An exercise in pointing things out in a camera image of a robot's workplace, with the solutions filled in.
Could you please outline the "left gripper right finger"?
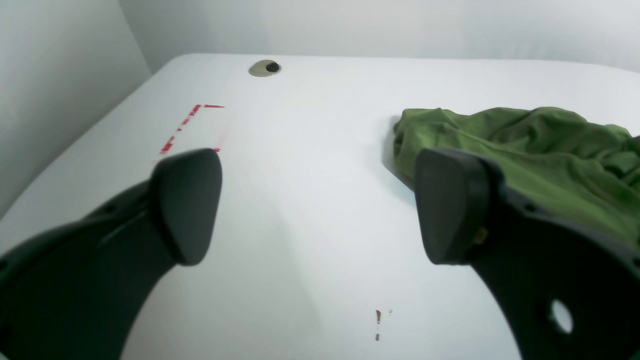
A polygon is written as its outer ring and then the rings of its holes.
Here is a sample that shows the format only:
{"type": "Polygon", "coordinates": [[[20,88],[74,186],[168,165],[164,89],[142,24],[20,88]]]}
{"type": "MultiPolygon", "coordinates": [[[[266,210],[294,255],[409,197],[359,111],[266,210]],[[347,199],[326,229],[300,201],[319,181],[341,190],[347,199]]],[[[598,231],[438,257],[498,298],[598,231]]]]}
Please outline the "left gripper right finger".
{"type": "Polygon", "coordinates": [[[524,360],[637,360],[639,253],[560,219],[506,184],[496,162],[425,148],[414,164],[423,248],[468,265],[524,360]]]}

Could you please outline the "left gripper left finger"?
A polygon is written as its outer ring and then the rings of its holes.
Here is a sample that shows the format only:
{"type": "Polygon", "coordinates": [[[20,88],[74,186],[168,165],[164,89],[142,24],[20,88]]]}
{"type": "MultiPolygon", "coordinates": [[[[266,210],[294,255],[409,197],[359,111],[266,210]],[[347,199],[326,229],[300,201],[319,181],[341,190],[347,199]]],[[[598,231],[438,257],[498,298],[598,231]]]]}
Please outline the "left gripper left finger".
{"type": "Polygon", "coordinates": [[[7,251],[1,257],[1,354],[118,360],[159,280],[206,257],[222,184],[215,150],[178,153],[84,218],[7,251]]]}

